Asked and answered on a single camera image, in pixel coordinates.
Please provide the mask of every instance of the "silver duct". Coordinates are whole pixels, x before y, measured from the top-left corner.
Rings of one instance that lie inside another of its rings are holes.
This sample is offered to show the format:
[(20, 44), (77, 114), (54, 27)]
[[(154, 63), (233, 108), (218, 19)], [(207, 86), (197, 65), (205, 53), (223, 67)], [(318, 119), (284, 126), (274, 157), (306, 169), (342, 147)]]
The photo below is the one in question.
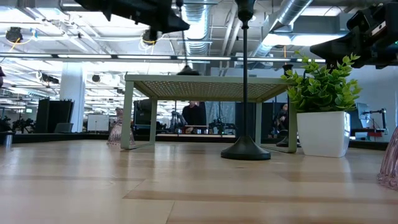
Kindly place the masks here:
[[(184, 20), (191, 25), (186, 31), (188, 40), (205, 40), (208, 38), (210, 7), (207, 5), (187, 4), (184, 5)], [(187, 54), (189, 55), (207, 55), (208, 43), (188, 42)]]
[[(264, 23), (264, 27), (267, 28), (267, 30), (265, 30), (266, 35), (268, 35), (269, 31), (292, 25), (312, 1), (313, 0), (284, 0), (277, 12), (267, 16)], [(265, 57), (271, 51), (273, 45), (267, 44), (264, 40), (257, 47), (256, 51), (253, 52), (252, 57)]]

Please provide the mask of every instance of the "computer monitor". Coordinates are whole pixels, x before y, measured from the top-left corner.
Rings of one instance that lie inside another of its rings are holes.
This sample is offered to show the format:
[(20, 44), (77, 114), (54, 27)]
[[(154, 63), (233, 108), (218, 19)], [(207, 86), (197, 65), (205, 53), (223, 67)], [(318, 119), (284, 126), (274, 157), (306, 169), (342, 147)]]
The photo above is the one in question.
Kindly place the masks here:
[(356, 108), (358, 109), (358, 116), (360, 119), (370, 120), (371, 114), (369, 113), (369, 106), (365, 103), (357, 103)]
[(370, 128), (369, 122), (371, 120), (371, 114), (369, 113), (370, 112), (369, 106), (366, 103), (357, 103), (356, 109), (358, 110), (358, 116), (359, 119), (361, 120), (362, 127)]

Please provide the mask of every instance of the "table leg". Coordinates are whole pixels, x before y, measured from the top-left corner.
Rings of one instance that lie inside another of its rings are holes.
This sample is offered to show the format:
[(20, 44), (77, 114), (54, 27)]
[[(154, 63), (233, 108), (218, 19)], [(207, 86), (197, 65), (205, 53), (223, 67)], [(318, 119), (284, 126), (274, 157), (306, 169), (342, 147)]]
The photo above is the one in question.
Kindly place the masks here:
[(287, 152), (297, 152), (297, 111), (291, 100), (289, 101), (289, 150)]
[(261, 145), (262, 103), (256, 103), (256, 144)]
[(150, 136), (149, 143), (155, 144), (156, 139), (156, 114), (157, 114), (157, 99), (152, 97), (152, 111), (150, 114)]
[(126, 82), (123, 105), (123, 123), (120, 148), (130, 149), (130, 129), (131, 129), (131, 108), (132, 93), (134, 91), (134, 82)]

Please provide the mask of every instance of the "pillar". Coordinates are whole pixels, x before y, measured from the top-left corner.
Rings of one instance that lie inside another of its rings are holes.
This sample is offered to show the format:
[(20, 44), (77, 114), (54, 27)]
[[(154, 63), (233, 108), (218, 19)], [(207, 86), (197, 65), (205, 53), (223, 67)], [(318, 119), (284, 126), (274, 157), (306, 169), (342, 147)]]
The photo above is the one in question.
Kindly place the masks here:
[(82, 132), (85, 111), (86, 73), (83, 63), (64, 62), (62, 68), (60, 100), (74, 101), (72, 132)]

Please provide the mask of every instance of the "white square pot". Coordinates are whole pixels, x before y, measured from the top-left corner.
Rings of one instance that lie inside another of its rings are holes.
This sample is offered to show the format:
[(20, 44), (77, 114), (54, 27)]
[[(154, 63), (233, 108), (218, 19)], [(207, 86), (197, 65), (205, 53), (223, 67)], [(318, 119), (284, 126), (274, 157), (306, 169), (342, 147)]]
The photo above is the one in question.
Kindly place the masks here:
[(346, 154), (350, 132), (348, 113), (298, 113), (297, 125), (305, 155), (343, 157)]

